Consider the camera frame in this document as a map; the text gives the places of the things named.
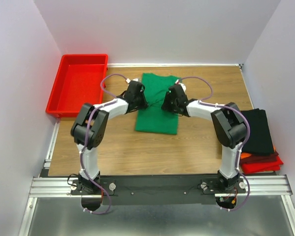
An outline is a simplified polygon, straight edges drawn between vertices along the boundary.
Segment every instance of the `wooden table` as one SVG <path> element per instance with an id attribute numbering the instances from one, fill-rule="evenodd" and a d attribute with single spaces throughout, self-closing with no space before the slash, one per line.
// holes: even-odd
<path id="1" fill-rule="evenodd" d="M 235 66 L 109 68 L 107 74 L 121 73 L 130 79 L 142 73 L 177 77 L 200 76 L 211 83 L 214 95 L 207 102 L 235 102 L 241 110 L 252 108 L 241 73 Z M 189 99 L 209 94 L 208 86 L 197 79 L 184 80 Z M 119 95 L 127 88 L 121 77 L 107 80 L 107 89 Z M 104 102 L 111 100 L 104 96 Z M 102 175 L 202 174 L 216 173 L 221 164 L 221 145 L 212 122 L 180 117 L 178 134 L 141 133 L 134 130 L 137 113 L 110 120 L 98 148 Z M 78 150 L 70 135 L 73 118 L 61 120 L 49 176 L 78 173 Z"/>

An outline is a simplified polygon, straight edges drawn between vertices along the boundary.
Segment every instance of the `wall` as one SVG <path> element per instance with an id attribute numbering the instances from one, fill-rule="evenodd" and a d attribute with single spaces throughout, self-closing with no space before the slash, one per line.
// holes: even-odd
<path id="1" fill-rule="evenodd" d="M 266 110 L 295 203 L 295 0 L 282 0 L 243 66 L 255 107 Z"/>
<path id="2" fill-rule="evenodd" d="M 63 54 L 243 63 L 280 0 L 34 0 Z"/>
<path id="3" fill-rule="evenodd" d="M 61 58 L 31 0 L 0 1 L 0 236 L 18 235 L 54 119 L 44 110 Z"/>

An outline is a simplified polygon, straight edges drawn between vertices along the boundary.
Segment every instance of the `red plastic tray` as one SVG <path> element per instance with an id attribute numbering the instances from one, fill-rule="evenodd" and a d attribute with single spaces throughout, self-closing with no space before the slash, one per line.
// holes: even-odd
<path id="1" fill-rule="evenodd" d="M 63 55 L 46 113 L 76 117 L 86 102 L 102 103 L 100 83 L 106 76 L 108 55 Z"/>

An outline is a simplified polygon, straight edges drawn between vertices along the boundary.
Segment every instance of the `green cloth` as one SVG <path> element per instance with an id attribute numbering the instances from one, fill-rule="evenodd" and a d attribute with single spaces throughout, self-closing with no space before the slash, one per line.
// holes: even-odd
<path id="1" fill-rule="evenodd" d="M 178 80 L 175 76 L 158 76 L 144 73 L 142 83 L 149 107 L 139 110 L 135 130 L 140 132 L 177 134 L 178 115 L 161 109 L 168 88 Z"/>

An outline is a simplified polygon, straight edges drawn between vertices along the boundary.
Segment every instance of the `black folded shirt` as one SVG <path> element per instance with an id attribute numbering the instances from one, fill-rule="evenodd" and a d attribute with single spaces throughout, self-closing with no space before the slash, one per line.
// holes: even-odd
<path id="1" fill-rule="evenodd" d="M 263 156 L 273 154 L 274 148 L 265 110 L 253 109 L 241 113 L 250 125 L 250 138 L 242 151 Z"/>

